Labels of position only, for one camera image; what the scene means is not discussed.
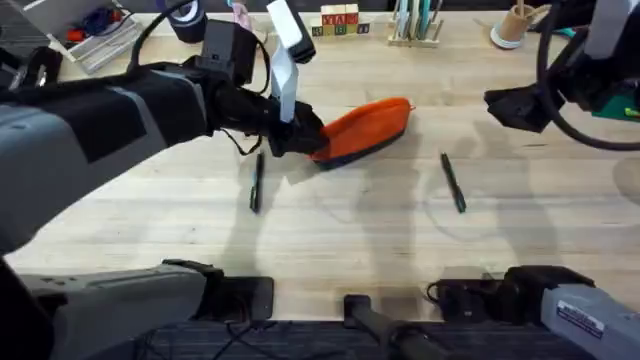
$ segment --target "wire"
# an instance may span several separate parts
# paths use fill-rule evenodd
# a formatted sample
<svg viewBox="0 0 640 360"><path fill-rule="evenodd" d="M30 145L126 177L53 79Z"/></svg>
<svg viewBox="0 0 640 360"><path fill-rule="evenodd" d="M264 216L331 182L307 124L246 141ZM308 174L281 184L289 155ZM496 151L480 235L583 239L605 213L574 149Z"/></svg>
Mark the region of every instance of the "wire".
<svg viewBox="0 0 640 360"><path fill-rule="evenodd" d="M187 4L190 4L192 1L193 0L182 0L170 6L165 11L161 12L160 15L156 16L156 18L153 19L151 24L149 24L149 26L147 26L142 31L140 36L138 36L138 39L136 40L135 44L133 45L133 50L131 50L131 60L129 61L129 66L127 66L127 72L131 72L132 70L140 66L140 50L142 49L142 45L144 44L145 40L147 40L147 38L149 37L149 35L151 35L153 30L155 30L164 19L166 19L169 15L171 15L172 12L180 9L181 7Z"/></svg>
<svg viewBox="0 0 640 360"><path fill-rule="evenodd" d="M264 67L265 67L265 71L267 72L266 80L264 82L264 87L262 88L262 90L258 92L258 94L262 95L267 91L267 89L269 89L269 82L271 80L271 59L269 58L269 53L267 52L267 49L265 48L264 43L260 41L257 36L256 36L256 41L258 41L258 45L260 45L260 50L262 50Z"/></svg>
<svg viewBox="0 0 640 360"><path fill-rule="evenodd" d="M227 324L227 332L229 332L229 327L230 326L231 326L231 324ZM224 346L222 346L220 348L220 350L218 350L218 352L215 355L213 355L211 360L218 360L231 347L231 345L233 345L234 342L236 342L238 339L240 339L241 337L246 335L251 330L252 330L252 325L249 324L249 325L247 325L246 328L244 328L238 334L234 334L234 336L232 336L231 339L229 339L229 341L227 341L227 343L224 344Z"/></svg>
<svg viewBox="0 0 640 360"><path fill-rule="evenodd" d="M227 334L229 334L229 336L231 336L232 338L236 338L237 337L237 341L240 344L248 347L249 349L257 352L258 354L261 354L262 356L264 356L266 358L269 358L269 359L272 359L272 360L289 360L289 358L278 356L278 355L276 355L276 354L274 354L274 353L272 353L270 351L264 350L264 349L259 348L259 347L255 346L255 345L251 344L251 343L248 343L248 342L244 341L242 339L242 337L237 336L233 332L233 329L231 329L231 324L227 324Z"/></svg>
<svg viewBox="0 0 640 360"><path fill-rule="evenodd" d="M249 151L245 151L240 146L240 144L238 144L238 141L236 139L234 139L233 136L231 136L231 134L229 134L229 132L226 129L220 129L220 131L225 133L227 135L227 137L231 140L231 142L233 142L236 145L236 148L238 149L238 152L242 156L247 156L249 154L253 154L256 150L258 150L260 145L262 145L262 135L258 135L258 140L256 141L256 143L251 147L251 149L249 149Z"/></svg>
<svg viewBox="0 0 640 360"><path fill-rule="evenodd" d="M547 114L551 120L558 126L558 128L564 132L570 138L591 146L596 149L610 150L610 151L638 151L640 150L640 142L628 142L619 143L611 142L593 138L585 135L573 126L571 126L560 114L560 111L556 108L553 99L551 97L551 90L549 87L549 78L547 76L547 62L549 58L549 44L551 43L551 36L553 29L558 20L560 10L562 8L561 3L556 0L551 6L551 10L547 15L546 24L542 35L540 36L540 45L538 46L538 59L536 65L536 77L538 81L538 87L540 89L540 100L544 106Z"/></svg>
<svg viewBox="0 0 640 360"><path fill-rule="evenodd" d="M431 289L433 289L434 287L436 287L438 285L439 285L439 281L430 283L425 288L424 293L422 294L423 297L425 298L425 300L431 302L434 305L438 305L438 299L436 297L434 297L433 295L431 295Z"/></svg>
<svg viewBox="0 0 640 360"><path fill-rule="evenodd" d="M274 322L271 323L265 327L262 328L262 330L268 330L271 329L272 327L276 326L278 323ZM229 336L231 337L231 339L235 339L235 341L237 341L238 343L246 346L247 348L255 351L256 353L271 359L271 360L292 360L289 357L285 357L285 356L280 356L277 354L274 354L270 351L267 351L265 349L262 349L254 344L251 344L247 341L245 341L244 339L242 339L242 336L244 336L245 334L242 333L234 333L233 329L231 328L231 324L227 324L227 334L229 334ZM334 356L338 356L338 355L344 355L345 353L347 353L345 350L329 350L329 351L325 351L325 352L318 352L318 353L314 353L311 355L307 355L307 356L303 356L302 358L300 358L300 360L319 360L319 359L325 359L325 358L331 358Z"/></svg>

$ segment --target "wooden table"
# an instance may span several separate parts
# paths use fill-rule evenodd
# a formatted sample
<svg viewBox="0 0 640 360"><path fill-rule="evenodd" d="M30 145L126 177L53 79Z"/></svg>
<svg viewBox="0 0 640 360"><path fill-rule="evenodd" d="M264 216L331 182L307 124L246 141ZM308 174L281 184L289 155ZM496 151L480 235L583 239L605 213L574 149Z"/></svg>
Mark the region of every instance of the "wooden table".
<svg viewBox="0 0 640 360"><path fill-rule="evenodd" d="M10 263L55 274L149 267L168 257L212 263L230 275L273 277L277 319L338 319L347 293L371 295L391 316L433 318L421 299L430 281L558 264L640 308L638 155L590 149L553 125L543 135L502 128L483 92L532 82L537 37L500 51L487 32L501 13L442 16L439 49L388 47L388 14L368 14L371 35L317 39L316 58L300 66L299 98L326 122L376 99L411 99L410 128L391 147L326 173L303 156L267 158L264 210L255 216L255 157L240 157L225 136L197 139L73 205ZM199 52L166 26L155 35L146 61ZM554 40L553 52L565 43ZM127 62L128 54L102 74ZM257 59L255 88L262 69ZM65 63L62 78L78 77ZM591 119L573 105L564 113L589 134L640 139L638 125ZM466 195L464 215L441 151Z"/></svg>

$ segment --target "label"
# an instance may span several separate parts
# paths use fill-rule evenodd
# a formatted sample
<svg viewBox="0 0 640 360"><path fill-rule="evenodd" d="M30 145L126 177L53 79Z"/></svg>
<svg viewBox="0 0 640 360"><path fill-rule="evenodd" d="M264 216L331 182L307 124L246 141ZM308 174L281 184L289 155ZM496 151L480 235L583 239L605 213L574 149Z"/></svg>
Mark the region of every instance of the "label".
<svg viewBox="0 0 640 360"><path fill-rule="evenodd" d="M604 323L602 321L562 300L558 301L556 313L560 318L586 331L589 335L602 339L604 334Z"/></svg>

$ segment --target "black pen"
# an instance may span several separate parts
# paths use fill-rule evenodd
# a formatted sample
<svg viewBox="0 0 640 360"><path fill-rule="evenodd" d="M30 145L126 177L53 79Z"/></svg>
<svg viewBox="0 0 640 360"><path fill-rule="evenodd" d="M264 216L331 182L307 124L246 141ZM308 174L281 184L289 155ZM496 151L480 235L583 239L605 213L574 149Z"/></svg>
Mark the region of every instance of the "black pen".
<svg viewBox="0 0 640 360"><path fill-rule="evenodd" d="M451 162L449 161L447 154L440 154L440 161L442 162L442 169L444 170L447 182L449 183L449 189L451 189L453 201L456 204L456 208L458 208L458 212L462 214L467 210L467 203L464 201L462 190L460 190L460 186L458 186L458 183L456 182L456 175L453 173L453 167L451 166Z"/></svg>
<svg viewBox="0 0 640 360"><path fill-rule="evenodd" d="M258 214L262 206L262 178L264 177L264 152L258 153L256 160L256 171L253 173L253 186L251 187L251 197L249 198L249 207Z"/></svg>

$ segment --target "white tag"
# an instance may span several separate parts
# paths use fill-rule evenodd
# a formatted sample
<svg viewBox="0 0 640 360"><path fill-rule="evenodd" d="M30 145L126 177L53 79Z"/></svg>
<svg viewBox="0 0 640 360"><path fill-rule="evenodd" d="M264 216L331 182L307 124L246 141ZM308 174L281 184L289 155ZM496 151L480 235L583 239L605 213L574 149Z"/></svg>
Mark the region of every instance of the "white tag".
<svg viewBox="0 0 640 360"><path fill-rule="evenodd" d="M604 334L604 323L602 321L562 300L558 301L556 313L560 318L579 327L590 335L602 339L602 335Z"/></svg>
<svg viewBox="0 0 640 360"><path fill-rule="evenodd" d="M285 48L290 49L302 41L302 32L285 0L275 0L270 3L267 5L267 11Z"/></svg>

